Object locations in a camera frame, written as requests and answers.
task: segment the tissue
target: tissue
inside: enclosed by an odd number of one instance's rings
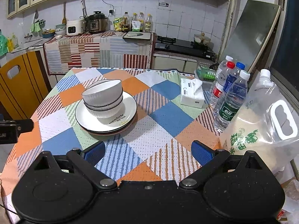
[[[181,79],[181,104],[195,108],[202,108],[204,104],[204,93],[202,81],[194,79]]]

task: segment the blue bottle cap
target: blue bottle cap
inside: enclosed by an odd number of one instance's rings
[[[241,70],[245,69],[245,65],[241,62],[237,62],[236,67],[240,68]]]

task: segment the white plate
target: white plate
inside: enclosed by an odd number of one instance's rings
[[[119,112],[107,119],[100,119],[90,114],[82,99],[76,107],[76,120],[82,127],[91,131],[109,132],[117,130],[127,124],[134,117],[137,111],[135,99],[126,92],[123,93],[123,97],[123,105]]]

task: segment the red bottle cap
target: red bottle cap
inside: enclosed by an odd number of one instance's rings
[[[234,69],[235,68],[235,64],[231,61],[228,61],[227,62],[227,67],[230,68],[230,69]]]

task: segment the white rice cooker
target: white rice cooker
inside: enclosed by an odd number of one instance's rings
[[[76,36],[85,32],[85,19],[72,20],[66,22],[66,34]]]

